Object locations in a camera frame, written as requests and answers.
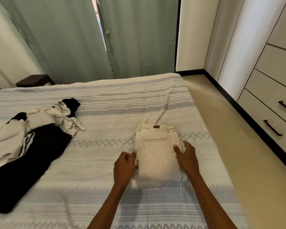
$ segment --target beige floor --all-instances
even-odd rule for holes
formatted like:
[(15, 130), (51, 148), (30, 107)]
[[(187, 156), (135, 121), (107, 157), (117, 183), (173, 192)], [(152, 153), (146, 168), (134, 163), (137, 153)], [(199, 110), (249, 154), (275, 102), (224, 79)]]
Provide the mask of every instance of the beige floor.
[(183, 77), (252, 229), (286, 228), (286, 167), (204, 75)]

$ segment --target bedspread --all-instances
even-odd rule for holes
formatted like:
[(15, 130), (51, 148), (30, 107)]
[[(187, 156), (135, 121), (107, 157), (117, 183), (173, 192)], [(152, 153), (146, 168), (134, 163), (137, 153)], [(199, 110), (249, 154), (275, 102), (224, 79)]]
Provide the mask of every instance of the bedspread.
[[(238, 228), (249, 228), (217, 147), (181, 76), (168, 73), (4, 89), (0, 90), (0, 120), (7, 121), (31, 108), (52, 106), (64, 98), (80, 102), (76, 117), (87, 131), (78, 132), (64, 154), (52, 162), (13, 212), (0, 214), (0, 229), (86, 229), (113, 185), (115, 160), (122, 151), (134, 148), (140, 122), (174, 123), (179, 137), (196, 148), (201, 175), (216, 199)], [(194, 189), (187, 181), (130, 185), (120, 201), (112, 228), (207, 226)]]

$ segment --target hand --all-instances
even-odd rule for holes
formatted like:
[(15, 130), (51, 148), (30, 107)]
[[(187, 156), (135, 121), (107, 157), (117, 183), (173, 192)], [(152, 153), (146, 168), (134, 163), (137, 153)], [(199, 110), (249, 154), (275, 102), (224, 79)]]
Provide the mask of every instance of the hand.
[(114, 163), (113, 179), (115, 185), (126, 189), (134, 171), (134, 162), (136, 157), (136, 150), (131, 154), (126, 152), (121, 153), (117, 161)]
[(195, 148), (187, 141), (183, 141), (185, 146), (185, 152), (182, 153), (177, 145), (173, 145), (173, 149), (177, 154), (177, 160), (181, 168), (190, 177), (196, 177), (200, 175), (198, 160), (195, 154)]

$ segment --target waistband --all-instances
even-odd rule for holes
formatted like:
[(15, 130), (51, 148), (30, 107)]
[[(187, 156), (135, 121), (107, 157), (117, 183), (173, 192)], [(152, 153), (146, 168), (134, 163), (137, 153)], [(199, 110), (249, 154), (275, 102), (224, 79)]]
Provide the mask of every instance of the waistband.
[(173, 124), (166, 124), (166, 125), (151, 125), (151, 124), (145, 124), (145, 123), (139, 123), (138, 131), (141, 131), (141, 128), (147, 128), (147, 129), (166, 129), (169, 131), (170, 129), (174, 128)]

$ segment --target beige pants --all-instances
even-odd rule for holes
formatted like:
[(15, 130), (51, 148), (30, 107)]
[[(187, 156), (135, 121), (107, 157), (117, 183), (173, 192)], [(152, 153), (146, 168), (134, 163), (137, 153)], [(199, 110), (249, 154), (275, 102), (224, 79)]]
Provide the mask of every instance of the beige pants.
[(183, 181), (173, 145), (182, 150), (177, 131), (172, 124), (140, 123), (135, 138), (138, 180)]

